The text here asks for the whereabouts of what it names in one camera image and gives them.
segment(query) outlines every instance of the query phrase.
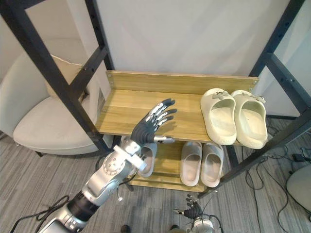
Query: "robotic arm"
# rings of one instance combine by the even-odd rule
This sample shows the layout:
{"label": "robotic arm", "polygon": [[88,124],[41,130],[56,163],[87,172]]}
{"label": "robotic arm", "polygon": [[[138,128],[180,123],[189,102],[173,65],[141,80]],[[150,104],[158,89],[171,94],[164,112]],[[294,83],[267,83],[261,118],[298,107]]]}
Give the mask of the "robotic arm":
{"label": "robotic arm", "polygon": [[40,233],[77,233],[80,232],[97,209],[113,194],[126,178],[132,165],[144,169],[146,164],[139,156],[140,149],[146,143],[172,143],[174,139],[155,136],[155,132],[165,122],[172,120],[170,114],[177,109],[165,111],[175,103],[167,99],[157,104],[133,129],[131,137],[122,148],[114,147],[82,190],[56,213],[56,217]]}

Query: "lower shelf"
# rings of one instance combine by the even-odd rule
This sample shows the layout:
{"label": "lower shelf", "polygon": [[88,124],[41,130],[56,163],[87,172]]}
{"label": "lower shelf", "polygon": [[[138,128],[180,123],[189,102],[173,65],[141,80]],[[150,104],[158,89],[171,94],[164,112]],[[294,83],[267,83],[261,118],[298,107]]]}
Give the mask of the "lower shelf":
{"label": "lower shelf", "polygon": [[137,175],[130,184],[189,192],[203,192],[205,186],[202,183],[199,182],[196,186],[189,187],[180,180],[180,158],[183,145],[184,142],[159,144],[152,175],[147,178]]}

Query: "black metal bar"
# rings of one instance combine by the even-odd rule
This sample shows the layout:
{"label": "black metal bar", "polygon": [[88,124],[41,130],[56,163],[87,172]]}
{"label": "black metal bar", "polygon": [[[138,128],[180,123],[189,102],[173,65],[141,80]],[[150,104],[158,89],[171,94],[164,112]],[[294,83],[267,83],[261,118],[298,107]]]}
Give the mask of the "black metal bar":
{"label": "black metal bar", "polygon": [[42,157],[44,154],[41,152],[36,151],[37,155],[39,155],[39,157]]}
{"label": "black metal bar", "polygon": [[285,146],[287,143],[293,141],[294,139],[296,139],[309,129],[311,129],[311,108],[309,108],[302,115],[297,117],[297,119],[293,120],[292,123],[289,126],[287,126],[286,129],[282,130],[276,136],[274,136],[269,142],[267,142],[267,144],[263,148],[256,150],[244,161],[242,161],[238,166],[234,167],[232,170],[226,173],[220,179],[220,183],[217,187],[209,188],[206,191],[200,193],[198,195],[198,198],[204,197],[205,195],[219,188],[220,186],[230,181],[231,179],[234,179],[242,172],[249,170],[253,165],[257,164],[262,159],[262,156],[267,151],[276,147]]}
{"label": "black metal bar", "polygon": [[266,54],[264,62],[300,113],[311,106],[309,94],[275,54]]}
{"label": "black metal bar", "polygon": [[100,46],[105,46],[108,55],[104,58],[107,70],[114,70],[111,54],[108,47],[107,38],[104,32],[104,25],[101,22],[101,15],[98,11],[96,0],[85,0],[88,14],[94,28],[97,42]]}
{"label": "black metal bar", "polygon": [[231,168],[234,168],[239,165],[239,161],[237,158],[237,154],[235,153],[235,149],[233,145],[226,146],[227,148],[227,153],[228,153],[228,158],[231,164]]}
{"label": "black metal bar", "polygon": [[85,90],[88,82],[93,77],[98,66],[107,55],[105,47],[99,46],[85,63],[81,71],[77,74],[74,80],[70,84],[70,88],[75,97],[78,98]]}
{"label": "black metal bar", "polygon": [[283,120],[295,120],[296,116],[280,116],[280,115],[266,115],[267,118],[271,119],[283,119]]}
{"label": "black metal bar", "polygon": [[299,12],[302,4],[305,0],[290,0],[288,3],[281,19],[279,20],[276,28],[274,29],[268,43],[264,47],[260,57],[258,58],[257,62],[255,63],[252,71],[250,72],[249,76],[258,77],[262,72],[265,64],[264,64],[264,56],[266,53],[274,53],[277,46],[279,45],[280,41],[282,40],[283,36],[287,32],[289,26],[295,19],[295,16]]}
{"label": "black metal bar", "polygon": [[22,7],[23,9],[27,9],[43,1],[45,0],[14,0],[15,4]]}
{"label": "black metal bar", "polygon": [[0,2],[0,13],[44,78],[100,150],[109,150],[58,69],[25,10],[16,2]]}

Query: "wooden back panel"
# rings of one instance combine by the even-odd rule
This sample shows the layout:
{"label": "wooden back panel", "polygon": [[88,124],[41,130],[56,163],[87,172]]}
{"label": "wooden back panel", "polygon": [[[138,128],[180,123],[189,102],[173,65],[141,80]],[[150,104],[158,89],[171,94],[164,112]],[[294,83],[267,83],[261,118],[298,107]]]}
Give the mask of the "wooden back panel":
{"label": "wooden back panel", "polygon": [[202,95],[212,88],[221,88],[228,93],[235,90],[250,91],[258,81],[257,77],[175,74],[130,71],[107,71],[112,89],[169,92]]}

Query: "wooden shelf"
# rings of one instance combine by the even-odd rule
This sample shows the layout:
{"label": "wooden shelf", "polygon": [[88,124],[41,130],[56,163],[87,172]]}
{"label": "wooden shelf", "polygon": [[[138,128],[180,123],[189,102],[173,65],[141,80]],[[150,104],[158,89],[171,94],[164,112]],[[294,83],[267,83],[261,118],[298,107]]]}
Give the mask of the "wooden shelf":
{"label": "wooden shelf", "polygon": [[107,71],[112,91],[96,123],[100,133],[130,135],[136,124],[164,99],[176,100],[173,108],[178,112],[174,120],[161,126],[158,135],[172,136],[173,144],[161,144],[155,159],[155,168],[148,178],[137,176],[133,185],[203,192],[198,183],[194,187],[180,180],[180,157],[183,142],[211,142],[200,108],[202,95],[211,88],[221,88],[229,93],[249,90],[258,81],[256,77],[163,74],[145,72]]}
{"label": "wooden shelf", "polygon": [[156,133],[179,141],[211,142],[200,109],[201,95],[112,90],[96,123],[100,133],[130,135],[149,110],[164,99],[176,100],[174,120]]}
{"label": "wooden shelf", "polygon": [[189,187],[185,186],[180,180],[180,158],[183,144],[183,142],[159,144],[152,175],[148,178],[137,175],[131,181],[131,184],[189,192],[203,192],[205,187],[201,182],[194,187]]}
{"label": "wooden shelf", "polygon": [[219,87],[231,92],[253,88],[256,77],[159,74],[108,71],[112,91],[96,123],[100,133],[130,135],[135,125],[157,103],[176,100],[174,120],[156,133],[180,141],[211,142],[200,108],[205,91]]}

